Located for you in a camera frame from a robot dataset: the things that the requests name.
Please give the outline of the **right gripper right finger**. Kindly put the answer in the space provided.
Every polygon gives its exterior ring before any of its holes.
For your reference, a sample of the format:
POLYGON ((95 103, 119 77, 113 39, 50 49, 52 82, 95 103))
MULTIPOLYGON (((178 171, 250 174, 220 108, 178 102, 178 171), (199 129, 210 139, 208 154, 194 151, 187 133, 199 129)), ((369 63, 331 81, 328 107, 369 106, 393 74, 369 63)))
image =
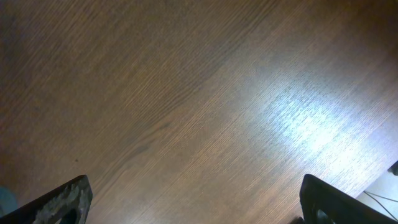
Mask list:
POLYGON ((300 188, 302 223, 347 223, 347 224, 397 224, 397 222, 353 197, 306 174, 300 188))

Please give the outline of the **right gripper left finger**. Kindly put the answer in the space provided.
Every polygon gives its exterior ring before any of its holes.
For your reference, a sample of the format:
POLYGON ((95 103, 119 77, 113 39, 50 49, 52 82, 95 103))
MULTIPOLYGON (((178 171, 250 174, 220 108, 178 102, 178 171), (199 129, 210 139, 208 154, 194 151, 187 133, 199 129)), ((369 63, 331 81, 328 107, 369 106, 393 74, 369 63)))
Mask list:
POLYGON ((1 187, 1 224, 85 224, 92 199, 86 175, 79 175, 21 207, 17 206, 14 194, 1 187))

